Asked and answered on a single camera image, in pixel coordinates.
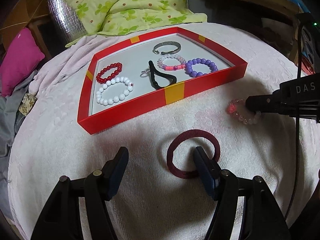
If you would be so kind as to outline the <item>pale pink blanket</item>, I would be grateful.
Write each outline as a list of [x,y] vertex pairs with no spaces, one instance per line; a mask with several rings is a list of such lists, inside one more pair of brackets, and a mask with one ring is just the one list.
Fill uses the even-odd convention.
[[76,120],[82,84],[93,54],[118,42],[92,36],[47,62],[30,91],[37,102],[11,148],[8,196],[12,219],[25,239],[62,175],[83,178],[113,158],[121,146],[129,163],[117,195],[107,203],[119,239],[203,239],[215,203],[198,179],[167,169],[167,149],[189,129],[212,133],[221,146],[219,164],[235,175],[260,175],[293,224],[318,183],[319,124],[300,122],[300,171],[295,172],[295,121],[276,114],[244,125],[226,113],[233,99],[269,94],[294,79],[297,68],[255,36],[228,26],[185,26],[242,57],[245,76],[138,116],[101,133],[88,134]]

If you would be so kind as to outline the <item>silver metal bangle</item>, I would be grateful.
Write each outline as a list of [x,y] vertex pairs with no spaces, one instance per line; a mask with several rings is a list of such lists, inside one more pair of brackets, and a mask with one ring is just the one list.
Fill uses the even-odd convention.
[[[162,47],[165,47],[165,46],[175,46],[176,48],[174,50],[170,50],[170,51],[161,51],[160,52],[158,50],[159,48],[162,48]],[[154,54],[157,54],[157,55],[172,55],[172,54],[178,53],[180,50],[181,50],[180,43],[178,43],[176,41],[165,41],[165,42],[161,42],[161,43],[156,44],[153,47],[152,52]]]

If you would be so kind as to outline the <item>grey bedsheet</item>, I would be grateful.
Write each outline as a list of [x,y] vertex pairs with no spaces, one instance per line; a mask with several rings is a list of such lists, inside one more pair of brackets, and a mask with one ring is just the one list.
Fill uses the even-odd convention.
[[25,119],[25,116],[18,110],[19,106],[36,74],[37,71],[33,71],[29,77],[14,88],[10,96],[1,96],[1,211],[10,220],[13,220],[8,197],[10,151],[15,136]]

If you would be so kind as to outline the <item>floral patterned cloth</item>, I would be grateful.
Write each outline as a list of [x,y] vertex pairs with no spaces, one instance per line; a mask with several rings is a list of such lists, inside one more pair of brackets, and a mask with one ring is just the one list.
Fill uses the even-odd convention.
[[33,106],[35,105],[35,102],[37,101],[36,96],[30,93],[26,93],[21,101],[21,104],[18,108],[19,112],[27,116],[30,111],[32,110]]

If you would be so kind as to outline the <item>red cardboard tray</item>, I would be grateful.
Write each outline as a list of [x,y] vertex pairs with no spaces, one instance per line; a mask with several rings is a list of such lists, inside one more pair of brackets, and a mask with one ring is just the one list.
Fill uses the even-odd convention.
[[[142,77],[141,73],[148,68],[150,60],[156,62],[159,58],[152,52],[153,46],[165,40],[179,42],[183,58],[206,58],[214,61],[219,70],[195,78],[188,77],[184,72],[176,72],[176,84],[155,90],[149,78]],[[123,65],[120,75],[134,83],[133,91],[123,101],[101,105],[95,96],[99,90],[96,76],[106,66],[117,62]],[[247,62],[240,56],[187,29],[171,27],[140,34],[94,54],[84,78],[77,122],[89,134],[95,134],[159,107],[241,79],[246,68]]]

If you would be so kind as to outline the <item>magenta pillow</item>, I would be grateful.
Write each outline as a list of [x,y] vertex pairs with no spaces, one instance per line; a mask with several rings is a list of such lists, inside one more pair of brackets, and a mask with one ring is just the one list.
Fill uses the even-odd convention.
[[1,96],[10,96],[45,58],[28,28],[13,39],[1,64]]

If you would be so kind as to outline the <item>green clover quilt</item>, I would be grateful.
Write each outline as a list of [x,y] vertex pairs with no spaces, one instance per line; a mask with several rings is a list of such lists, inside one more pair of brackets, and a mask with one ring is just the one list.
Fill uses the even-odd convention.
[[88,35],[123,36],[137,31],[207,21],[187,0],[65,0]]

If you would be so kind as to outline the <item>silver foil mat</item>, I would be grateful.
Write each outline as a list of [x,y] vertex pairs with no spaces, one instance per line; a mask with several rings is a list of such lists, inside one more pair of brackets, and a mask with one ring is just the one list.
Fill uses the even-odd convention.
[[65,0],[48,0],[48,8],[57,31],[66,43],[87,34],[76,12]]

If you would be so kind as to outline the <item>orange wooden cabinet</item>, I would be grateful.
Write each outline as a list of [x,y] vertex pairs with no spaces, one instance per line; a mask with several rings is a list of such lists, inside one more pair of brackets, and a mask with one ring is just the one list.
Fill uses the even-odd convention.
[[13,39],[23,28],[28,28],[35,43],[44,53],[45,59],[51,59],[52,56],[40,32],[40,27],[50,21],[51,16],[47,0],[19,0],[1,26],[4,49],[9,48]]

